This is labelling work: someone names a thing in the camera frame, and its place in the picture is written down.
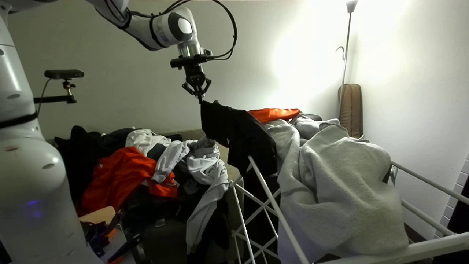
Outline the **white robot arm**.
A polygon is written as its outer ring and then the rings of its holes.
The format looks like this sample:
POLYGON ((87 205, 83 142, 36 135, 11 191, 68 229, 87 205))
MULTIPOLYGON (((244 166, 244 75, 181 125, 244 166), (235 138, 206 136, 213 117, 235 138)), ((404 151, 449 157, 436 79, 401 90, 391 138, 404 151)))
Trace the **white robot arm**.
MULTIPOLYGON (((11 264, 102 264, 84 239, 59 153, 43 139, 7 16, 55 0, 0 0, 0 239, 11 264)), ((128 0, 84 0, 150 51, 203 54, 186 7, 143 15, 128 0)))

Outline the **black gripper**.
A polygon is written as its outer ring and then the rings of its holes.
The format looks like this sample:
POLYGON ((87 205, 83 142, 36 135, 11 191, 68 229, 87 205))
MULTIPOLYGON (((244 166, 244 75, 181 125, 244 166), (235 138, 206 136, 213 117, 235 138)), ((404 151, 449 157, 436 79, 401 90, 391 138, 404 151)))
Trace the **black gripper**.
POLYGON ((190 95, 202 98, 208 91, 210 81, 205 76, 199 65, 184 66, 186 81, 181 84, 181 88, 186 90, 190 95))

